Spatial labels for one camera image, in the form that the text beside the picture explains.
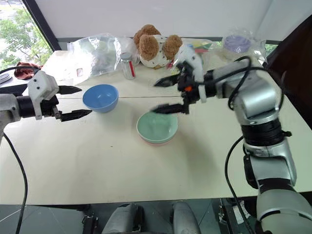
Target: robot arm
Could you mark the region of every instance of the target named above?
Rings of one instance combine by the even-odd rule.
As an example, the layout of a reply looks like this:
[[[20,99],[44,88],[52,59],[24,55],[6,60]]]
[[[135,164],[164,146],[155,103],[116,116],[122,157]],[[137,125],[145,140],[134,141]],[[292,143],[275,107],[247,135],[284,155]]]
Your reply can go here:
[[[55,94],[72,94],[81,91],[74,86],[58,86],[52,76],[38,70],[28,82],[29,96],[15,96],[13,94],[0,94],[0,143],[3,130],[9,123],[20,121],[26,117],[55,117],[61,121],[81,118],[91,113],[90,110],[75,110],[63,114],[59,111],[59,103]]]
[[[297,175],[286,139],[290,135],[281,129],[275,89],[254,70],[243,78],[248,67],[245,59],[206,74],[198,68],[202,67],[199,60],[191,48],[180,48],[175,61],[180,74],[173,79],[163,78],[155,86],[177,83],[184,103],[161,105],[153,111],[188,114],[188,106],[198,100],[204,102],[204,98],[214,96],[230,98],[231,109],[235,111],[244,136],[246,179],[259,190],[257,220],[261,228],[258,233],[312,233],[312,208],[293,188]],[[196,78],[200,72],[203,79]]]

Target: white wall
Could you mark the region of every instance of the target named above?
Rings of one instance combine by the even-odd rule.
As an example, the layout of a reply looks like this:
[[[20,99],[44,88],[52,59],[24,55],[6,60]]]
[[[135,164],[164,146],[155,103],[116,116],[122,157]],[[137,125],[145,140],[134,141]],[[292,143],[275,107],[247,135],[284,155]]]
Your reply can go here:
[[[147,23],[165,36],[221,37],[257,31],[272,0],[36,0],[57,38],[133,36]]]
[[[273,0],[258,34],[270,40],[283,40],[312,14],[312,0]]]

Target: teddy bear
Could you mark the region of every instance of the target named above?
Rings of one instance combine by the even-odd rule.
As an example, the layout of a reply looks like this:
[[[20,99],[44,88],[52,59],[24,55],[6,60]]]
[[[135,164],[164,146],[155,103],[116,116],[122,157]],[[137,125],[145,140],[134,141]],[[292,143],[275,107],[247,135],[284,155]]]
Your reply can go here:
[[[133,38],[140,54],[141,62],[154,69],[170,63],[180,46],[182,40],[177,35],[164,37],[151,24],[144,25]]]

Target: green leaves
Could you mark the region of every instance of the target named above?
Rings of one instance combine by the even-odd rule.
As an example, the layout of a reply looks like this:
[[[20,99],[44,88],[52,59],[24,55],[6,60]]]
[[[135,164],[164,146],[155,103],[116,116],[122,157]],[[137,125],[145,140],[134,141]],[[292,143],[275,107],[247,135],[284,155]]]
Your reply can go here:
[[[265,50],[267,51],[267,56],[276,49],[278,45],[273,45],[273,44],[265,44]]]
[[[52,54],[52,50],[45,41],[33,19],[24,9],[18,9],[14,19],[0,20],[0,38],[8,44],[5,51],[0,54],[1,67],[16,65],[23,58],[27,61],[43,65]]]

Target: purple lid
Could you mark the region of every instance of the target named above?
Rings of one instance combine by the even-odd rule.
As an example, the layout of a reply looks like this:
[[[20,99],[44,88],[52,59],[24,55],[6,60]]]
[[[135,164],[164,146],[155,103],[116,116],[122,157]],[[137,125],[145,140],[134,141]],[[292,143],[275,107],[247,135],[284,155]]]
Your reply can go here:
[[[223,47],[235,53],[245,53],[251,45],[250,40],[238,35],[230,35],[224,39]]]

